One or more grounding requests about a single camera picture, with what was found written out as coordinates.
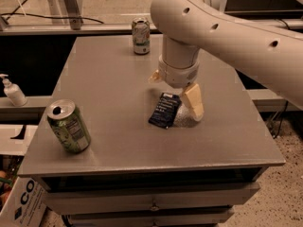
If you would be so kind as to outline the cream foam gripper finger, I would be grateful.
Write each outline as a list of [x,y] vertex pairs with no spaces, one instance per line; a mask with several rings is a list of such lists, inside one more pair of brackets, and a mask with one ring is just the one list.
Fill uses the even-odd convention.
[[148,79],[149,83],[159,83],[161,81],[162,81],[162,78],[160,76],[159,70],[155,70]]
[[180,94],[181,101],[186,106],[191,117],[199,122],[205,113],[201,89],[198,83],[191,83]]

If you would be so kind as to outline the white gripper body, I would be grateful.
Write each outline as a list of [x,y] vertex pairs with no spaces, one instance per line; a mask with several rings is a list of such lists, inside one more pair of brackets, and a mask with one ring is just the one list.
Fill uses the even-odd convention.
[[188,68],[175,68],[159,58],[158,72],[160,79],[172,88],[186,88],[193,83],[198,76],[200,62],[196,61]]

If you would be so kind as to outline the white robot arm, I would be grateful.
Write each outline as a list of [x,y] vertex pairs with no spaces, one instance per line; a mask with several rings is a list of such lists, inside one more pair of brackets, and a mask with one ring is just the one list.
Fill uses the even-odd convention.
[[199,121],[204,106],[198,76],[203,49],[303,109],[303,38],[298,32],[229,16],[220,0],[152,0],[151,20],[163,34],[153,81],[181,88]]

